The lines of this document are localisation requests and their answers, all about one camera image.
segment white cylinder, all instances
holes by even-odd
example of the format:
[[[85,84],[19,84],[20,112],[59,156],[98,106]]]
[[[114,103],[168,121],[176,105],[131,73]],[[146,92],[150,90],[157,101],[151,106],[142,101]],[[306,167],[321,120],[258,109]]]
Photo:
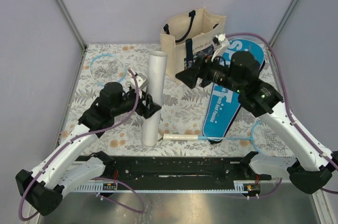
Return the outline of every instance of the white cylinder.
[[[167,66],[167,53],[152,51],[149,54],[147,94],[153,97],[153,102],[162,105],[165,68]],[[154,146],[158,140],[158,126],[161,110],[151,118],[144,120],[142,127],[142,143],[146,146]]]
[[[198,141],[198,135],[188,135],[188,134],[163,134],[164,141]]]

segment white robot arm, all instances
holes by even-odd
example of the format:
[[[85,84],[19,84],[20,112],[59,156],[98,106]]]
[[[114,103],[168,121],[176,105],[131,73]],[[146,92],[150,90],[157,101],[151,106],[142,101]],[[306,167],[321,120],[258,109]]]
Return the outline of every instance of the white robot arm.
[[[106,130],[123,123],[120,121],[114,125],[116,116],[135,111],[147,119],[161,109],[161,106],[153,102],[151,95],[142,91],[147,79],[142,74],[131,74],[134,82],[131,82],[127,93],[124,93],[120,83],[107,83],[67,139],[30,172],[21,170],[16,175],[21,196],[41,215],[52,212],[62,198],[76,187],[102,175],[113,175],[114,159],[104,152],[93,153],[85,163],[68,169]]]
[[[213,41],[222,48],[223,35],[216,36]],[[301,191],[312,194],[332,177],[338,153],[311,135],[292,113],[287,112],[280,93],[258,77],[259,63],[249,51],[235,52],[229,66],[210,57],[198,58],[193,67],[176,74],[176,78],[190,88],[201,78],[201,87],[213,82],[238,93],[242,107],[270,126],[295,154],[294,158],[250,154],[251,169],[256,174],[288,178]]]

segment beige tote bag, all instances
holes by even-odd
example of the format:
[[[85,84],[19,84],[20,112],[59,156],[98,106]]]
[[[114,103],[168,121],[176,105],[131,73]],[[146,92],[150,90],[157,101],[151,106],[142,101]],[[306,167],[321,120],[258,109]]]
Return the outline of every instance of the beige tote bag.
[[[161,32],[161,50],[168,54],[166,74],[175,80],[178,72],[190,68],[199,56],[212,55],[212,38],[224,33],[225,16],[205,8],[172,17]]]

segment floral tablecloth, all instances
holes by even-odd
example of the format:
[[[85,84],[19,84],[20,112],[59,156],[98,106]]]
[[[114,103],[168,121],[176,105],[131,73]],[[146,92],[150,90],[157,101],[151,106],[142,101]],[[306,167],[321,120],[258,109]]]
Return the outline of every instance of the floral tablecloth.
[[[64,140],[77,124],[82,113],[90,107],[98,96],[101,86],[97,85],[89,74],[90,61],[103,53],[114,54],[124,64],[138,73],[147,75],[148,53],[159,50],[159,44],[92,44],[89,45],[83,64],[83,69],[73,96],[67,123],[60,139]],[[121,83],[126,86],[126,77]],[[270,69],[269,60],[260,78],[275,86],[274,76]],[[168,76],[165,77],[163,92],[163,107],[161,111],[160,133],[198,134],[201,135],[203,121],[208,107],[211,85],[206,88],[196,87],[189,89],[184,84],[176,84]],[[256,118],[244,109],[240,109],[235,121],[231,125],[227,137],[247,138],[251,136],[251,128],[256,123]],[[134,114],[130,120],[118,128],[106,132],[99,140],[88,147],[83,155],[92,152],[105,151],[109,155],[137,155],[137,156],[245,156],[253,151],[251,141],[223,140],[219,144],[211,145],[206,141],[161,141],[153,147],[142,145],[143,120]],[[290,157],[292,151],[283,141],[265,124],[257,127],[253,134],[256,145],[268,155]]]

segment bag handle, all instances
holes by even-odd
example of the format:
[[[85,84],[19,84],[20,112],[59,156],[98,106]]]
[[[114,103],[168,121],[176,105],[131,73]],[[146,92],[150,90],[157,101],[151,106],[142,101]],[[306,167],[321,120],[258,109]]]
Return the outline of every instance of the bag handle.
[[[190,25],[189,25],[189,29],[188,31],[186,32],[186,34],[179,40],[175,40],[175,43],[180,43],[182,42],[184,39],[186,39],[186,37],[189,35],[190,31],[191,31],[191,27],[192,27],[192,23],[194,21],[194,18],[195,18],[195,15],[196,15],[196,11],[193,10],[189,13],[189,17],[191,17],[190,19]],[[170,32],[169,32],[169,25],[168,24],[165,24],[164,27],[163,27],[163,30],[165,31],[165,33],[167,35],[170,35]]]
[[[194,65],[194,54],[192,53],[192,39],[189,38],[185,40],[185,50],[186,50],[186,67],[192,68]]]

